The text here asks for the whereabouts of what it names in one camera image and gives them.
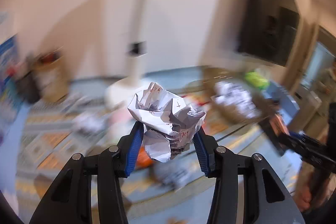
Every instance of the orange object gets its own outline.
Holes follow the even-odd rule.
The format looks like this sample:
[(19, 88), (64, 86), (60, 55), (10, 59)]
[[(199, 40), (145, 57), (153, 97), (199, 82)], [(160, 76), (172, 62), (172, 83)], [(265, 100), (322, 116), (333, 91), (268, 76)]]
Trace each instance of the orange object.
[(150, 157), (148, 157), (145, 148), (143, 146), (140, 147), (139, 155), (136, 160), (136, 165), (140, 168), (146, 168), (148, 166), (151, 166), (153, 164), (153, 161)]

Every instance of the screw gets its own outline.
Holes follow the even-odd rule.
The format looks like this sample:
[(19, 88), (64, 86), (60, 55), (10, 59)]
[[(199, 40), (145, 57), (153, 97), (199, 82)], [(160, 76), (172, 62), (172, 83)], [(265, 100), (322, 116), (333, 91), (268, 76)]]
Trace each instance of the screw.
[(73, 159), (73, 160), (79, 160), (79, 159), (81, 158), (81, 156), (82, 156), (82, 155), (81, 155), (80, 153), (76, 153), (76, 154), (73, 154), (73, 155), (72, 155), (72, 159)]
[(116, 145), (112, 145), (109, 147), (110, 152), (117, 152), (119, 150), (119, 147)]
[(219, 152), (219, 153), (225, 153), (226, 148), (224, 146), (218, 146), (216, 148), (216, 151)]
[(260, 155), (258, 153), (254, 154), (253, 157), (254, 157), (255, 160), (262, 160), (263, 159), (262, 155)]

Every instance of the white base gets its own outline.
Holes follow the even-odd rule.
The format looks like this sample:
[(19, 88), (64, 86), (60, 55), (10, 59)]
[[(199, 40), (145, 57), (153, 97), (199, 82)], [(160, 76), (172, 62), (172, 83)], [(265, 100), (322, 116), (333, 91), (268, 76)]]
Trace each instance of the white base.
[(109, 109), (114, 109), (119, 104), (129, 105), (134, 97), (134, 94), (148, 89), (151, 81), (141, 79), (137, 85), (130, 85), (129, 79), (121, 79), (110, 85), (105, 91), (105, 105)]

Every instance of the person's hand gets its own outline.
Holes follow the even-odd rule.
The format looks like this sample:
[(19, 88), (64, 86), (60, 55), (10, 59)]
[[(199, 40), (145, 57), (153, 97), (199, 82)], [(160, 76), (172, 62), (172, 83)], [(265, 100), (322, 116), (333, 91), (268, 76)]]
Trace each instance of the person's hand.
[[(310, 193), (308, 185), (311, 179), (311, 175), (312, 174), (310, 174), (310, 177), (307, 180), (307, 182), (304, 184), (304, 186), (299, 191), (296, 190), (295, 195), (293, 197), (293, 200), (296, 203), (296, 206), (299, 208), (300, 212), (304, 212), (310, 208), (311, 193)], [(328, 178), (323, 185), (324, 187), (323, 194), (321, 195), (319, 200), (317, 200), (316, 202), (317, 207), (321, 206), (328, 196), (329, 181), (330, 179)]]

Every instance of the black television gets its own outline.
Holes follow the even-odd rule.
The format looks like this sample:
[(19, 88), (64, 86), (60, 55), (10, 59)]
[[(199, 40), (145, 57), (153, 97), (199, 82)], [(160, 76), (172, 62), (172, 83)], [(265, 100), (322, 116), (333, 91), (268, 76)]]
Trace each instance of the black television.
[(299, 18), (294, 0), (248, 0), (238, 52), (285, 66)]

